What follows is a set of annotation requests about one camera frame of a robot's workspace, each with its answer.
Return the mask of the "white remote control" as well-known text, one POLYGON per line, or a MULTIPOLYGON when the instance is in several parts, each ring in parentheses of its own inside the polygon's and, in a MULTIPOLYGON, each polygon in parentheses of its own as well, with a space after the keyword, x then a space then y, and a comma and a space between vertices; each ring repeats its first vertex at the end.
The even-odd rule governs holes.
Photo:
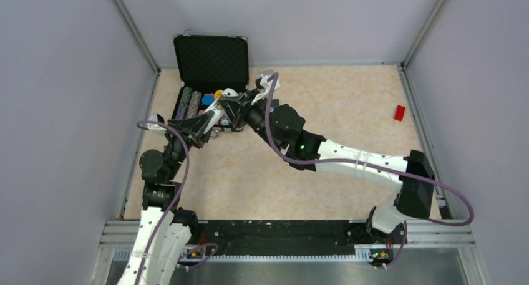
POLYGON ((203 115, 206 115, 209 121, 206 124, 206 131, 211 130, 214 125, 219 121, 219 119, 222 118, 222 116, 226 115, 226 112, 223 110, 223 107, 220 104, 221 98, 233 98, 238 97, 239 94, 237 91, 231 88, 226 88, 223 90, 223 96, 215 99, 212 104, 210 104, 206 110, 202 113, 203 115))

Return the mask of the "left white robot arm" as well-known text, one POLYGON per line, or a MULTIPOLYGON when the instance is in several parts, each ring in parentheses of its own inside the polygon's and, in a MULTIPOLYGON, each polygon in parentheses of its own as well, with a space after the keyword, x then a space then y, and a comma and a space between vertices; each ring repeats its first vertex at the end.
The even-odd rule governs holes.
POLYGON ((137 127, 162 134, 168 141, 162 151, 150 149, 139 159, 144 181, 140 225, 127 266, 119 284, 168 284, 180 261, 192 254, 195 264, 183 264, 186 271, 199 268, 217 252, 218 244, 200 240, 197 214, 178 207, 190 169, 191 147, 202 147, 210 135, 213 112, 186 120, 164 122, 159 115, 139 121, 137 127))

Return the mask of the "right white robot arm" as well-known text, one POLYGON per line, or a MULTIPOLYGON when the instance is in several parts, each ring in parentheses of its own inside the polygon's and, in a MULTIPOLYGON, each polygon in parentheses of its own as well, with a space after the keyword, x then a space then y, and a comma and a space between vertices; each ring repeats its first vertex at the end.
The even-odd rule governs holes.
POLYGON ((435 175, 424 152, 383 155, 344 146, 306 131, 305 119, 288 104, 270 111, 266 101, 252 103, 243 96, 222 97, 219 103, 234 124, 251 127, 295 169, 340 173, 392 190, 367 219, 366 235, 371 241, 383 242, 409 218, 430 218, 435 175))

